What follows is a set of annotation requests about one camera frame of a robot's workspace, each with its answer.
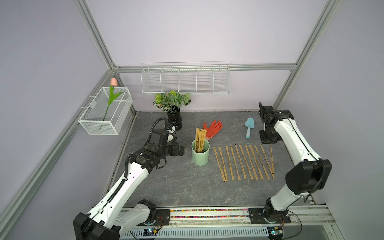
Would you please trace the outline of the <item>eleventh brown paper straw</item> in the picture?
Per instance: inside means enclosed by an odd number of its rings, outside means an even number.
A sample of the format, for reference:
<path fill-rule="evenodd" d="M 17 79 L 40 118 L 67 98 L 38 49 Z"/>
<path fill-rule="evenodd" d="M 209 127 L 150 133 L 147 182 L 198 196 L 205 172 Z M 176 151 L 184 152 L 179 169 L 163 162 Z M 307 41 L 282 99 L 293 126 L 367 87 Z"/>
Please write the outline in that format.
<path fill-rule="evenodd" d="M 275 169 L 274 169 L 274 157 L 273 157 L 273 148 L 272 144 L 270 144 L 270 155 L 271 155 L 271 173 L 273 178 L 275 178 Z"/>

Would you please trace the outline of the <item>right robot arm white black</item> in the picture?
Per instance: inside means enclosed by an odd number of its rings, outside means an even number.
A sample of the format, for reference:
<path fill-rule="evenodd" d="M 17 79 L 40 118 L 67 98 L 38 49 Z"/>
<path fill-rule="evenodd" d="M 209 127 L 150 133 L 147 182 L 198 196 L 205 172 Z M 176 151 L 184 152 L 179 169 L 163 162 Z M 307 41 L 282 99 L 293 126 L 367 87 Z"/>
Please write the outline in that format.
<path fill-rule="evenodd" d="M 275 144 L 283 141 L 294 164 L 286 174 L 285 185 L 266 200 L 262 213 L 268 223 L 281 223 L 291 205 L 325 187 L 332 164 L 313 150 L 289 110 L 275 110 L 262 103 L 259 108 L 264 124 L 264 129 L 259 132 L 261 142 Z"/>

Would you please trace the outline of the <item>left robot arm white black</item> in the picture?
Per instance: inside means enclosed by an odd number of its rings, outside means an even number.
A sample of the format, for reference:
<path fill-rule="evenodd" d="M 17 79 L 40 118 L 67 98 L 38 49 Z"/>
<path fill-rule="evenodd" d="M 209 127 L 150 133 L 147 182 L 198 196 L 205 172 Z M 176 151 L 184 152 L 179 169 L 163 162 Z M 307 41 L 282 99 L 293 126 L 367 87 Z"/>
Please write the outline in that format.
<path fill-rule="evenodd" d="M 88 213 L 79 213 L 74 221 L 78 240 L 118 240 L 137 225 L 152 225 L 157 221 L 157 206 L 141 200 L 131 210 L 120 212 L 139 184 L 153 169 L 160 169 L 167 156 L 183 156 L 185 146 L 177 142 L 158 147 L 148 143 L 128 155 L 125 171 L 119 181 Z"/>

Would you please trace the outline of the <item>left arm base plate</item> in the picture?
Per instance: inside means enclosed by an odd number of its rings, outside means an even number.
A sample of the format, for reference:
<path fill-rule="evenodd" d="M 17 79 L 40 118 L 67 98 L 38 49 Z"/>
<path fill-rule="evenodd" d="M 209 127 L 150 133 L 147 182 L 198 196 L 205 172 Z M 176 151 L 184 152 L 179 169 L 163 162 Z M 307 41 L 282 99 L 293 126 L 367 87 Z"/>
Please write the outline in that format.
<path fill-rule="evenodd" d="M 171 220 L 170 209 L 157 209 L 155 217 L 146 223 L 140 223 L 138 226 L 168 226 Z"/>

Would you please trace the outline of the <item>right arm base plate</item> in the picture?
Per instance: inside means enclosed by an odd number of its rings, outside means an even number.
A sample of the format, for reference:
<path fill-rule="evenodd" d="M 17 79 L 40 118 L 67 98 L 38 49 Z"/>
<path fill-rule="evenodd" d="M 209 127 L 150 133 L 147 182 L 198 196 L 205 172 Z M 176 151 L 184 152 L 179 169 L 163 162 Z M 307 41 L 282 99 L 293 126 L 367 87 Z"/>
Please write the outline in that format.
<path fill-rule="evenodd" d="M 249 208 L 247 216 L 251 224 L 290 224 L 291 218 L 288 211 L 276 211 L 265 208 Z"/>

